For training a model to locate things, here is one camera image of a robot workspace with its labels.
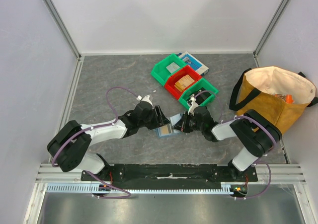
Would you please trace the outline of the blue card holder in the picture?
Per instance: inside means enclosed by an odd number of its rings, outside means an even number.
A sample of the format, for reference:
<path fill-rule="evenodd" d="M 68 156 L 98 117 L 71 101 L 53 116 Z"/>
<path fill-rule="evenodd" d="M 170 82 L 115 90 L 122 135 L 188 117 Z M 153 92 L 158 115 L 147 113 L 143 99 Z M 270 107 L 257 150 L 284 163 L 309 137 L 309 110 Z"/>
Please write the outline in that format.
<path fill-rule="evenodd" d="M 173 126 L 181 119 L 181 116 L 182 116 L 182 114 L 179 113 L 179 114 L 176 114 L 174 116 L 169 117 L 168 118 L 168 120 L 170 121 L 169 124 L 155 129 L 157 136 L 159 138 L 162 138 L 162 137 L 168 137 L 168 136 L 176 135 L 176 134 L 180 133 L 180 131 L 174 129 Z"/>

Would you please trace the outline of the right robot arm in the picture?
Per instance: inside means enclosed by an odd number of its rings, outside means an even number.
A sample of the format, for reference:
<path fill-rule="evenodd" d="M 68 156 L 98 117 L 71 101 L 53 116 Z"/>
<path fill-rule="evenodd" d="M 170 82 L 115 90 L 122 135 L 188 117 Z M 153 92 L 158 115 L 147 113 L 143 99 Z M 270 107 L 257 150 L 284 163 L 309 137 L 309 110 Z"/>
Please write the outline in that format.
<path fill-rule="evenodd" d="M 173 128 L 183 133 L 200 131 L 210 142 L 237 137 L 243 148 L 228 163 L 228 177 L 233 181 L 241 180 L 245 171 L 271 151 L 282 138 L 280 130 L 253 109 L 232 120 L 218 123 L 207 107 L 199 106 L 185 112 Z"/>

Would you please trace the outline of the gold credit card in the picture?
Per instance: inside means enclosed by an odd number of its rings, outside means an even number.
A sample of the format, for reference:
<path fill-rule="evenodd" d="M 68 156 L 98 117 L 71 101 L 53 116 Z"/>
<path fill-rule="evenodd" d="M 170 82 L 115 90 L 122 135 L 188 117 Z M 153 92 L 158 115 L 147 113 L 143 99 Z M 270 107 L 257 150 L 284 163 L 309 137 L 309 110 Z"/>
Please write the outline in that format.
<path fill-rule="evenodd" d="M 163 127 L 160 127 L 160 135 L 161 136 L 166 136 L 172 134 L 172 129 L 170 125 L 165 125 Z"/>

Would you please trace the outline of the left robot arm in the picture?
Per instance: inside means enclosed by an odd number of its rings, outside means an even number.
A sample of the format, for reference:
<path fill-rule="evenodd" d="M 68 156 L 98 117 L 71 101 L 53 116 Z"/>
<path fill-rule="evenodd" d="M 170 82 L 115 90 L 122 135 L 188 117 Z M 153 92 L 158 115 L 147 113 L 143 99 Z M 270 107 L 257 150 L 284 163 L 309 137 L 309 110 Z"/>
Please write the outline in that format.
<path fill-rule="evenodd" d="M 141 101 L 133 110 L 129 110 L 118 118 L 103 123 L 81 125 L 75 120 L 67 122 L 64 127 L 48 143 L 47 151 L 52 156 L 54 167 L 62 172 L 73 169 L 89 171 L 97 180 L 105 180 L 109 176 L 108 163 L 93 152 L 90 146 L 113 139 L 132 136 L 140 128 L 154 130 L 170 123 L 161 108 Z"/>

